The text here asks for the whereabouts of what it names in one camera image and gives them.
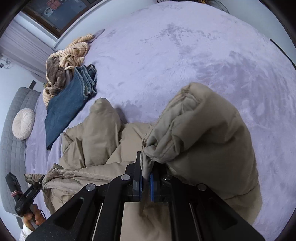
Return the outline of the person's left hand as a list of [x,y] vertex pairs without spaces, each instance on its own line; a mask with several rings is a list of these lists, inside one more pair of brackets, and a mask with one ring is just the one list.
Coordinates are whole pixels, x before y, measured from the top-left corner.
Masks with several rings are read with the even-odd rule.
[[30,206],[30,212],[23,216],[23,222],[25,226],[34,231],[37,226],[42,225],[46,221],[46,218],[36,204]]

